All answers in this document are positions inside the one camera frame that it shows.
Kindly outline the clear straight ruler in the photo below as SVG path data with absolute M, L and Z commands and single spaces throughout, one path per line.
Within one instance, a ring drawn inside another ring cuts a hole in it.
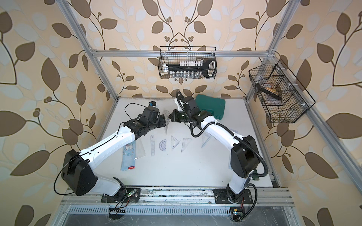
M 151 156 L 155 156 L 155 137 L 154 135 L 150 136 L 150 148 L 151 148 Z

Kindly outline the clear triangle ruler long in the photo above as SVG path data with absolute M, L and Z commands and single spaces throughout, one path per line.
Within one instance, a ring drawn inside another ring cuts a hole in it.
M 185 151 L 185 149 L 191 143 L 191 141 L 192 141 L 191 138 L 183 138 L 181 153 L 183 153 Z

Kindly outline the clear protractor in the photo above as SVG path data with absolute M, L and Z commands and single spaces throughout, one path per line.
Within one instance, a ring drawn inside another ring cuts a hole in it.
M 159 149 L 163 152 L 165 152 L 167 150 L 167 140 L 166 139 L 163 139 L 160 141 Z

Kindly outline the clear triangle ruler small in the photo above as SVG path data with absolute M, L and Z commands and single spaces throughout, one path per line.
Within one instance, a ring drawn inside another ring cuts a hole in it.
M 179 144 L 180 144 L 180 141 L 177 138 L 175 138 L 174 136 L 171 136 L 171 148 L 172 148 L 172 150 L 177 148 Z

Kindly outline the blue ruler set pouch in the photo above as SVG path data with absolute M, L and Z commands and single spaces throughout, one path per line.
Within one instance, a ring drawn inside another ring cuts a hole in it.
M 121 171 L 135 169 L 136 142 L 131 142 L 123 147 Z

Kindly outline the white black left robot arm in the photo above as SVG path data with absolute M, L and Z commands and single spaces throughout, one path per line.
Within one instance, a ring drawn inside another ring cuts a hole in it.
M 118 178 L 97 176 L 94 170 L 114 152 L 147 135 L 148 132 L 165 126 L 166 118 L 159 109 L 147 106 L 137 118 L 121 123 L 115 133 L 95 145 L 80 152 L 67 152 L 59 176 L 76 196 L 93 192 L 119 200 L 125 197 L 126 185 Z

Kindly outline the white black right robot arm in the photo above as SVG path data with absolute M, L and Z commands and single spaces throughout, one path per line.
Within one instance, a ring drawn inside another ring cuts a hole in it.
M 268 167 L 258 152 L 254 138 L 233 132 L 209 112 L 201 111 L 192 96 L 185 97 L 177 91 L 175 103 L 178 109 L 168 117 L 172 122 L 188 124 L 194 138 L 206 132 L 230 149 L 230 166 L 234 174 L 226 187 L 226 197 L 231 203 L 240 202 L 251 179 L 268 174 Z

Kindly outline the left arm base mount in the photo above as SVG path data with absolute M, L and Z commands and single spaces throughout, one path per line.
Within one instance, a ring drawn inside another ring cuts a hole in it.
M 138 202 L 140 199 L 140 188 L 129 188 L 118 178 L 113 177 L 119 184 L 120 189 L 116 192 L 114 196 L 109 196 L 104 194 L 101 198 L 102 203 L 120 203 L 123 201 L 135 201 Z

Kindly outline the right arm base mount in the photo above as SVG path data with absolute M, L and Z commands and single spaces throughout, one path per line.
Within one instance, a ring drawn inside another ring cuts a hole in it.
M 239 194 L 229 188 L 213 190 L 216 204 L 252 204 L 253 198 L 249 189 L 244 189 Z

